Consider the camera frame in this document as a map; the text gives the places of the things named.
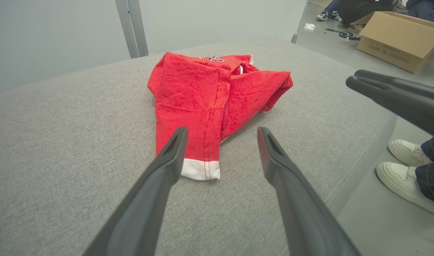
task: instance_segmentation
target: gray floor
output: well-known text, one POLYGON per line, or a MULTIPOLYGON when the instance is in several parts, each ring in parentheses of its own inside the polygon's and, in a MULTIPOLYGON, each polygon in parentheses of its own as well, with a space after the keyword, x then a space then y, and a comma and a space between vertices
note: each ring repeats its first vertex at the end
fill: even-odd
MULTIPOLYGON (((314 23, 313 32, 298 30, 297 44, 337 60, 345 65, 397 76, 434 86, 434 59, 418 74, 411 74, 355 49, 358 42, 347 42, 337 33, 338 21, 320 22, 315 16, 323 7, 308 4, 301 25, 314 23)), ((391 140, 406 139, 417 144, 430 135, 399 118, 391 140)), ((399 162, 385 149, 379 162, 399 162)), ((373 172, 368 173, 337 217, 347 234, 365 256, 434 255, 434 215, 390 192, 373 172)))

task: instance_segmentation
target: person sitting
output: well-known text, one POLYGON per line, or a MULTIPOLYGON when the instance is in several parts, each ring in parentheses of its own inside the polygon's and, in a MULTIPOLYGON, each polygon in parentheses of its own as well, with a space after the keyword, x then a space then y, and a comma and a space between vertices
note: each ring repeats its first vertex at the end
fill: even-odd
POLYGON ((409 0, 407 10, 409 16, 434 22, 434 0, 409 0))
POLYGON ((342 22, 350 24, 374 11, 393 11, 397 0, 340 0, 337 12, 342 22))
POLYGON ((383 162, 376 167, 378 178, 397 196, 434 214, 434 138, 422 145, 398 139, 389 143, 389 151, 406 166, 383 162))
POLYGON ((329 19, 336 19, 338 17, 337 6, 340 3, 340 0, 333 0, 321 14, 318 14, 315 19, 318 21, 327 21, 329 19))

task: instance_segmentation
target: white sneaker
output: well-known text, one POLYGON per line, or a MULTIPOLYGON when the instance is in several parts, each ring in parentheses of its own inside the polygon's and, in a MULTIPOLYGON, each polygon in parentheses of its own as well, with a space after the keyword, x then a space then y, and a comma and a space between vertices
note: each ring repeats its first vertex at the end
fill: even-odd
POLYGON ((434 202, 420 191, 416 181, 416 167, 395 162, 383 162, 376 167, 376 175, 390 191, 397 196, 434 214, 434 202))
POLYGON ((327 21, 327 18, 329 17, 329 13, 327 10, 324 10, 321 14, 318 14, 315 19, 318 21, 327 21))
POLYGON ((420 145, 409 141, 396 139, 389 143, 389 151, 401 162, 408 166, 419 167, 431 164, 432 161, 424 154, 420 145))
POLYGON ((337 20, 337 19, 339 19, 339 18, 340 18, 340 16, 338 15, 338 13, 337 13, 337 11, 336 11, 336 10, 334 10, 334 11, 333 11, 333 12, 331 12, 331 13, 329 13, 328 15, 329 15, 329 19, 334 19, 334 20, 337 20))

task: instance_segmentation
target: gray cushion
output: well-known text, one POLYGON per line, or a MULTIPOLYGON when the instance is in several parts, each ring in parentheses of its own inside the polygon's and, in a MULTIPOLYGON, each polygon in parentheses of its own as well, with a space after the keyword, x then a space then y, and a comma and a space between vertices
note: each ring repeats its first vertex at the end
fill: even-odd
MULTIPOLYGON (((386 146, 395 116, 345 86, 355 70, 287 42, 251 39, 179 50, 253 54, 294 86, 220 148, 221 180, 173 187, 157 255, 285 255, 277 197, 256 129, 268 127, 333 214, 386 146)), ((0 94, 0 255, 79 255, 155 157, 162 55, 100 66, 0 94)))

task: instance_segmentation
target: wall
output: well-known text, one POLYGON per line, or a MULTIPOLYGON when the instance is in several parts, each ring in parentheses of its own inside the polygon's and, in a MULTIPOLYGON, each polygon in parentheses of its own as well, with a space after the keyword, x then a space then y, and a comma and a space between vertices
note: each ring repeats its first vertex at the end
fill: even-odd
POLYGON ((307 0, 140 0, 149 54, 219 39, 291 41, 307 0))
POLYGON ((114 0, 0 0, 0 91, 129 59, 114 0))

